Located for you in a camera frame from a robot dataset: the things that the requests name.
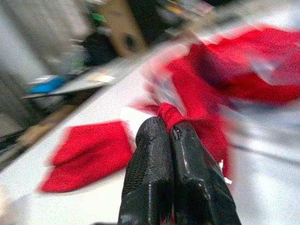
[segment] red fabric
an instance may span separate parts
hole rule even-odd
[[[184,60],[224,97],[282,105],[300,97],[299,42],[298,32],[252,30],[217,45],[193,45]],[[277,62],[272,77],[281,81],[271,85],[255,74],[249,63],[257,58]]]
[[[187,56],[173,60],[165,67],[172,74],[172,82],[186,115],[180,115],[168,104],[161,105],[158,115],[164,119],[168,130],[182,120],[190,121],[214,159],[217,162],[224,160],[226,176],[228,143],[222,132],[223,121],[218,115],[218,105],[228,105],[228,97],[274,105],[299,98],[300,85],[270,85],[255,74],[249,64],[251,57],[266,61],[289,59],[275,71],[275,75],[285,79],[289,68],[294,72],[290,72],[294,75],[291,80],[295,81],[300,71],[299,48],[296,46],[299,41],[297,32],[266,28],[252,30],[235,39],[224,38],[217,45],[193,44]]]
[[[227,155],[227,141],[222,132],[223,122],[218,115],[211,115],[209,118],[190,119],[182,116],[180,112],[168,103],[163,103],[158,111],[158,116],[163,118],[168,132],[171,128],[182,121],[189,121],[195,128],[195,131],[207,150],[211,153],[213,158],[220,162],[224,161],[223,174],[227,176],[228,172],[228,155]]]
[[[125,167],[132,157],[121,121],[72,127],[53,158],[56,165],[43,182],[44,192],[84,187]]]

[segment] gray wall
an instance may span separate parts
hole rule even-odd
[[[0,4],[0,66],[23,84],[49,72],[35,56]]]

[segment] red towel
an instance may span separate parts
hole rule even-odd
[[[224,97],[282,105],[300,97],[299,43],[299,32],[264,28],[217,45],[194,45],[186,61]],[[269,81],[253,70],[257,59],[276,65]]]
[[[79,189],[125,167],[132,151],[121,121],[70,128],[53,158],[44,192]]]

